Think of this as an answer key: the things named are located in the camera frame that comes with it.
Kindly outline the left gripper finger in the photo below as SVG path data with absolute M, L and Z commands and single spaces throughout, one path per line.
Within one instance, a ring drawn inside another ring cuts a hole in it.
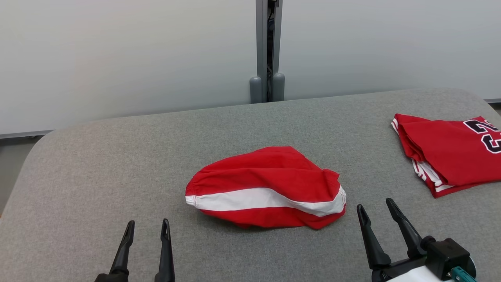
M 135 221 L 131 220 L 127 223 L 127 227 L 124 231 L 123 237 L 121 239 L 120 245 L 118 247 L 117 253 L 115 255 L 113 264 L 110 269 L 111 274 L 123 273 L 125 275 L 129 274 L 128 270 L 128 258 L 130 247 L 133 243 L 135 230 Z
M 158 273 L 155 275 L 155 282 L 175 282 L 176 279 L 174 273 L 170 225 L 167 219 L 163 219 L 162 221 L 160 239 L 162 245 Z

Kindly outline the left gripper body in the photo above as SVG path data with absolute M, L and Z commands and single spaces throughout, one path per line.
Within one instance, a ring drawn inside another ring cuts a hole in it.
M 128 273 L 116 272 L 111 274 L 100 273 L 94 282 L 128 282 Z

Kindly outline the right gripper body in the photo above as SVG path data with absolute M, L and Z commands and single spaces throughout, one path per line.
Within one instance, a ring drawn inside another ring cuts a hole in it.
M 372 270 L 373 282 L 450 282 L 451 239 L 435 240 L 428 236 L 420 243 L 426 255 L 392 261 L 385 268 Z

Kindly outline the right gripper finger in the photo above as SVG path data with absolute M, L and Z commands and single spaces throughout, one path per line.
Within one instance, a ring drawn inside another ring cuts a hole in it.
M 405 244 L 407 246 L 407 255 L 409 258 L 419 258 L 426 255 L 420 243 L 422 237 L 416 231 L 414 226 L 410 223 L 408 218 L 399 209 L 398 205 L 392 198 L 386 199 L 386 204 L 393 220 L 398 224 Z
M 361 227 L 362 239 L 365 246 L 369 268 L 376 270 L 391 264 L 391 259 L 381 247 L 371 228 L 371 220 L 362 204 L 357 205 L 357 215 Z

